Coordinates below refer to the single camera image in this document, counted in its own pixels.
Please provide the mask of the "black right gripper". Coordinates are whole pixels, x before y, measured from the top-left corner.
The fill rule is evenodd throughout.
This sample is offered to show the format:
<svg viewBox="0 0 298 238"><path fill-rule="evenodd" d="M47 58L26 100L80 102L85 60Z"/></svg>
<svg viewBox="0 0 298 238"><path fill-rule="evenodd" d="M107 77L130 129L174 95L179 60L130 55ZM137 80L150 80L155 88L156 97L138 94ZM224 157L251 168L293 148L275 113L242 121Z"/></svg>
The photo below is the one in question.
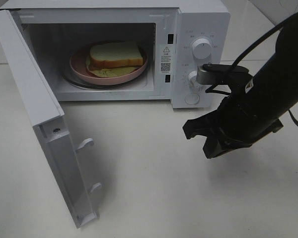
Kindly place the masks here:
<svg viewBox="0 0 298 238"><path fill-rule="evenodd" d="M249 148L283 124L283 77L277 74L232 74L226 80L232 94L225 97L216 113L189 119L182 129L186 139L207 137L206 158Z"/></svg>

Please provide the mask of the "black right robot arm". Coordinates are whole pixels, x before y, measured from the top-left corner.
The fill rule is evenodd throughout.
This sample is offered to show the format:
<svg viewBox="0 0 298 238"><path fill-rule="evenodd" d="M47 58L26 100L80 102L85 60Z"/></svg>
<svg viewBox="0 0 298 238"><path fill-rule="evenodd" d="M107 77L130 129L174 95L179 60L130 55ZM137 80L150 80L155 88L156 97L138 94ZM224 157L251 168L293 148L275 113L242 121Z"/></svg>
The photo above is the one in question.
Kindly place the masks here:
<svg viewBox="0 0 298 238"><path fill-rule="evenodd" d="M278 33L275 53L255 75L239 66L246 55L274 33ZM203 151L207 158L248 148L277 132L283 127L280 116L298 102L298 12L265 33L233 64L199 66L196 79L207 85L207 93L216 93L219 85L229 87L216 110L183 125L187 139L197 135L206 138Z"/></svg>

